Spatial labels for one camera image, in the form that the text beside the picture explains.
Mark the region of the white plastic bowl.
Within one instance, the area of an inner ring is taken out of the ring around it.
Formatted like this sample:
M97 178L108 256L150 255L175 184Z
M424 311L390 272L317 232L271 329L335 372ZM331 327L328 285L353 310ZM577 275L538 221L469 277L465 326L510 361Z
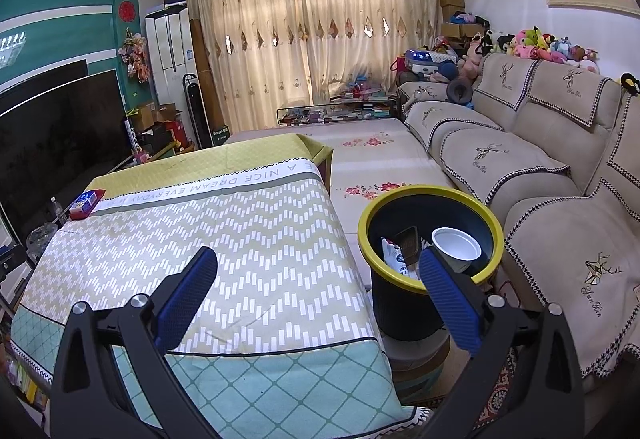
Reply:
M455 273L468 270L472 263L482 256L482 249L477 240L459 229L435 229L432 232L432 243L440 257Z

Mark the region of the white blue tube packet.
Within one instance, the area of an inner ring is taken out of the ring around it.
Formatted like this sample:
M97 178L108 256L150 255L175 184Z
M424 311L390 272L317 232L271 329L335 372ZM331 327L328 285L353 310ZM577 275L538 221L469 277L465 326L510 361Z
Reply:
M382 239L383 260L387 266L395 272L408 277L412 280L418 280L419 274L416 272L416 264L418 263L418 252L414 247L400 245L391 240Z

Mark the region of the yellow rimmed dark trash bin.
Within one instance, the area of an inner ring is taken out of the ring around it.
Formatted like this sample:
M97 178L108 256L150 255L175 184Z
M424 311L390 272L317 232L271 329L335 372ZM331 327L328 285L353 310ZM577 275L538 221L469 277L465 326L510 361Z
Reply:
M485 204L447 187L400 187L364 209L358 245L384 335L421 341L450 325L456 341L468 332L468 348L480 346L480 308L463 290L489 280L504 250L501 225Z

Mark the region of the patterned green yellow tablecloth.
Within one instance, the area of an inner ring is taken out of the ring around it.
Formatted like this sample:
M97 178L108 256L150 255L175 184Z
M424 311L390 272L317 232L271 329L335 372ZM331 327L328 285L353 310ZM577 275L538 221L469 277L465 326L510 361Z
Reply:
M285 134L100 176L102 198L47 245L10 342L40 381L74 303L151 296L198 253L210 267L158 330L169 369L225 438L413 438L373 310L330 199L332 150Z

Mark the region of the red blue snack box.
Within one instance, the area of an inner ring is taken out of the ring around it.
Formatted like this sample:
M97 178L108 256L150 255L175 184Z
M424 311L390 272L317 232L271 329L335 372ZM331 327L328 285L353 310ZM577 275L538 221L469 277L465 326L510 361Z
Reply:
M70 219L82 220L91 215L96 205L102 200L104 189L87 190L70 205Z

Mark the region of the red fire extinguisher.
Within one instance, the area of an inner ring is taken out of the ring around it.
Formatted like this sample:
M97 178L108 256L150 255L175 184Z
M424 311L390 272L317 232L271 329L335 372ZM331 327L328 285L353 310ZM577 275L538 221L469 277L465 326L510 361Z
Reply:
M186 148L190 146L190 140L188 136L186 136L186 131L184 130L184 127L180 121L164 121L164 126L172 133L174 139L180 142L181 147Z

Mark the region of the beige sectional sofa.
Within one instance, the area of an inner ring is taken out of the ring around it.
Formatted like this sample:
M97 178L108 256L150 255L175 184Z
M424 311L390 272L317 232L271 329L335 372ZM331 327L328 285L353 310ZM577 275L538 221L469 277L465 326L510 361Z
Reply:
M500 221L498 291L565 311L594 386L639 357L639 99L611 78L492 54L469 104L408 82L409 129Z

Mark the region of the black tower fan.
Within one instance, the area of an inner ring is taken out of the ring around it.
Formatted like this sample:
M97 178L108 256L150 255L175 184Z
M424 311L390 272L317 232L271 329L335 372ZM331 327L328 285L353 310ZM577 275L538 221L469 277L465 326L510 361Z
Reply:
M186 95L191 124L193 126L196 143L200 149L213 147L212 131L209 127L205 103L203 100L198 77L193 73L186 73L182 77L182 86Z

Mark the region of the black flat television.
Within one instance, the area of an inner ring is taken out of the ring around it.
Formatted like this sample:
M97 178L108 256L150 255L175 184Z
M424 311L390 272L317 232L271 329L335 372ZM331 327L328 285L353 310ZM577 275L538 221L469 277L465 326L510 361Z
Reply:
M93 178L132 158L115 70L34 76L1 94L1 213L12 237L55 219Z

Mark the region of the low glass shelf with books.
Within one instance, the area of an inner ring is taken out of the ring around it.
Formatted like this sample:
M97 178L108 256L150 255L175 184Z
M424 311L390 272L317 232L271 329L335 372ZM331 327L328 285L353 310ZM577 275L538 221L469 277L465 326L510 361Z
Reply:
M386 120L386 118L397 118L397 116L398 107L395 97L345 99L316 106L286 107L277 110L280 126Z

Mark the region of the white cabinet air conditioner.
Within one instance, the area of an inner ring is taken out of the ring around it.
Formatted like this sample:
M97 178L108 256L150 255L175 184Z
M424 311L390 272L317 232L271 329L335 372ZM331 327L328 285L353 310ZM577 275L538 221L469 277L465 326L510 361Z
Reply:
M151 11L144 19L155 93L159 103L174 103L188 114L183 77L195 74L188 8L178 3Z

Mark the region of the cream embroidered curtains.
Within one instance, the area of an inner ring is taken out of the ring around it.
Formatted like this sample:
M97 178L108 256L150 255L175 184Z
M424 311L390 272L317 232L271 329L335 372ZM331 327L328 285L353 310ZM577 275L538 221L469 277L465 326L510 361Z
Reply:
M392 84L397 57L438 25L438 0L186 2L235 133L276 126L278 109L325 103L360 75Z

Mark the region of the black yellow monkey plush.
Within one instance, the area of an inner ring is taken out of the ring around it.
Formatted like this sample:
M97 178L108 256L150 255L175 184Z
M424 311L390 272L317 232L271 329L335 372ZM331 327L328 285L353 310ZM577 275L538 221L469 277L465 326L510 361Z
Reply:
M631 96L640 95L640 80L631 73L625 72L620 75L620 86Z

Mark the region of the stacked cardboard boxes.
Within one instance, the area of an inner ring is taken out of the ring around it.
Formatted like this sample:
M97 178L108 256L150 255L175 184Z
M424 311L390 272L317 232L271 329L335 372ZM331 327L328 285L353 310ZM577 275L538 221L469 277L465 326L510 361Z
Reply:
M439 0L439 5L442 8L441 36L462 40L486 32L487 21L469 12L465 0Z

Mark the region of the artificial flower wall decoration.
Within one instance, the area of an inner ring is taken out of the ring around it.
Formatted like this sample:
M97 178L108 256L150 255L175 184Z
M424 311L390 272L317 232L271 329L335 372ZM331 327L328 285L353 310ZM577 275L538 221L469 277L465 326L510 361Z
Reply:
M127 28L124 42L118 48L117 55L122 60L129 78L135 78L140 84L149 81L150 66L144 36Z

